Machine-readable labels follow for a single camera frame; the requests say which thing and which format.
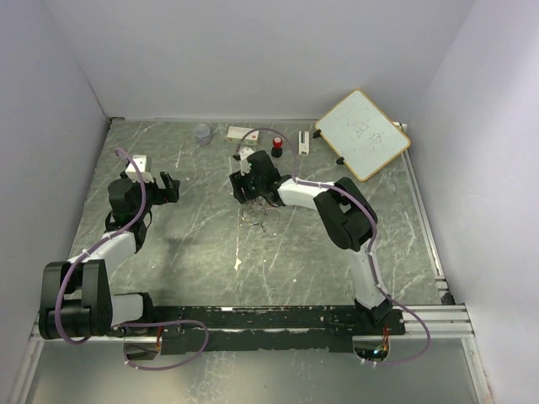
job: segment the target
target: whiteboard surface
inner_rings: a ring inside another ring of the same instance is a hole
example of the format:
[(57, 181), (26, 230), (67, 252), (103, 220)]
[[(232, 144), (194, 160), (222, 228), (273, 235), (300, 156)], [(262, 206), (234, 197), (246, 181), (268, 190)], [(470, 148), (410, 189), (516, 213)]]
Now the whiteboard surface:
[(410, 139), (360, 90), (337, 104), (316, 127), (360, 181), (410, 146)]

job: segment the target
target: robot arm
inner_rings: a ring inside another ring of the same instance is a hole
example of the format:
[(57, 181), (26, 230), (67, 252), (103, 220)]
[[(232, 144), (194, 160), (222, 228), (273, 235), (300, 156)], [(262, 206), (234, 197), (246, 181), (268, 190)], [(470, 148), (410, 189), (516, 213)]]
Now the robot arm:
[[(165, 188), (160, 189), (150, 174), (149, 158), (134, 156), (133, 161), (142, 173), (147, 194), (143, 215), (129, 231), (110, 238), (136, 216), (141, 206), (141, 185), (137, 182), (135, 169), (129, 165), (108, 188), (112, 209), (105, 219), (102, 239), (109, 240), (84, 259), (70, 278), (67, 295), (80, 291), (80, 298), (64, 296), (62, 302), (61, 323), (72, 338), (105, 335), (115, 325), (151, 315), (152, 300), (148, 294), (111, 296), (109, 279), (122, 262), (142, 248), (147, 234), (145, 218), (152, 216), (152, 206), (178, 202), (180, 182), (161, 172)], [(39, 319), (40, 334), (44, 339), (60, 337), (54, 320), (56, 297), (67, 270), (77, 258), (49, 263), (45, 267)]]
[[(349, 256), (358, 310), (367, 313), (374, 323), (389, 313), (392, 304), (378, 288), (386, 289), (380, 280), (376, 282), (369, 265), (366, 246), (372, 229), (363, 212), (335, 190), (297, 183), (290, 175), (280, 176), (265, 151), (244, 148), (239, 159), (240, 171), (230, 175), (234, 198), (243, 204), (262, 196), (272, 205), (317, 210), (331, 241)], [(376, 213), (351, 179), (344, 177), (329, 184), (354, 196), (377, 222)]]

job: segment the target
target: white box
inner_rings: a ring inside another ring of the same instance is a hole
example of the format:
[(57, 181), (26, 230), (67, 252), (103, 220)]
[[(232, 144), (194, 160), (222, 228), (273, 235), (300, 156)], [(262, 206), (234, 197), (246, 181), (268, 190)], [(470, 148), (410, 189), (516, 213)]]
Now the white box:
[[(238, 128), (237, 126), (230, 126), (228, 128), (227, 141), (230, 143), (239, 143), (242, 137), (249, 132), (250, 128)], [(257, 146), (259, 144), (259, 132), (253, 132), (251, 135), (245, 138), (244, 145)]]

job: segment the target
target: whiteboard wooden frame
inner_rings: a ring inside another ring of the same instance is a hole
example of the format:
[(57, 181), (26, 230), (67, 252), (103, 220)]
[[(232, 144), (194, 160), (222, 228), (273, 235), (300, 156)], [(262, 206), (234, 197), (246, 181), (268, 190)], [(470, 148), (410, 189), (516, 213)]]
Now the whiteboard wooden frame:
[[(404, 139), (406, 140), (407, 144), (406, 146), (399, 150), (397, 153), (395, 153), (394, 156), (392, 156), (389, 160), (387, 160), (384, 164), (382, 164), (379, 168), (377, 168), (375, 171), (373, 171), (371, 174), (369, 174), (367, 177), (365, 178), (362, 178), (360, 177), (360, 175), (358, 175), (358, 173), (356, 173), (354, 171), (354, 169), (348, 164), (348, 162), (346, 161), (346, 158), (344, 159), (344, 164), (346, 165), (346, 167), (348, 167), (348, 169), (354, 174), (354, 176), (359, 179), (360, 181), (366, 181), (367, 179), (369, 179), (370, 177), (372, 177), (374, 174), (378, 173), (380, 170), (382, 170), (387, 164), (389, 164), (390, 162), (392, 162), (395, 158), (397, 158), (399, 155), (401, 155), (406, 149), (408, 149), (410, 147), (410, 139), (404, 134), (404, 132), (402, 130), (400, 130), (397, 126), (395, 126), (395, 124), (393, 124), (393, 122), (387, 117), (386, 114), (383, 113), (383, 111), (381, 109), (378, 108), (378, 106), (376, 104), (374, 104), (372, 102), (372, 100), (369, 98), (369, 96), (367, 94), (365, 94), (365, 92), (363, 92), (363, 90), (361, 90), (360, 88), (357, 88), (355, 89), (354, 91), (352, 91), (350, 94), (348, 94), (346, 97), (344, 97), (337, 105), (335, 105), (333, 108), (331, 108), (320, 120), (318, 120), (318, 122), (314, 125), (315, 128), (317, 130), (320, 130), (320, 128), (318, 127), (318, 124), (319, 122), (321, 122), (323, 119), (325, 119), (328, 115), (330, 115), (331, 113), (333, 113), (347, 98), (349, 98), (352, 94), (354, 93), (361, 93), (371, 104), (372, 106), (383, 116), (386, 118), (387, 122), (389, 122), (394, 128), (395, 130), (397, 130), (398, 132), (401, 133), (401, 135), (404, 137)], [(329, 144), (329, 146), (334, 149), (334, 152), (335, 154), (337, 154), (337, 156), (339, 157), (342, 157), (341, 154), (337, 151), (337, 149), (335, 149), (335, 147), (331, 144), (331, 141), (329, 141), (329, 139), (324, 135), (324, 133), (322, 132), (322, 130), (320, 130), (320, 135), (323, 137), (323, 139)]]

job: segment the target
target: red bottle cap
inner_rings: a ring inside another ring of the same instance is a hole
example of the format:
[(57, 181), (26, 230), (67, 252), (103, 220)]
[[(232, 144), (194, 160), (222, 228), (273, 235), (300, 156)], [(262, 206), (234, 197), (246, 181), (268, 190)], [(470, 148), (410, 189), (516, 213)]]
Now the red bottle cap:
[(274, 137), (273, 138), (273, 147), (275, 149), (281, 149), (281, 147), (283, 147), (283, 140), (278, 136)]

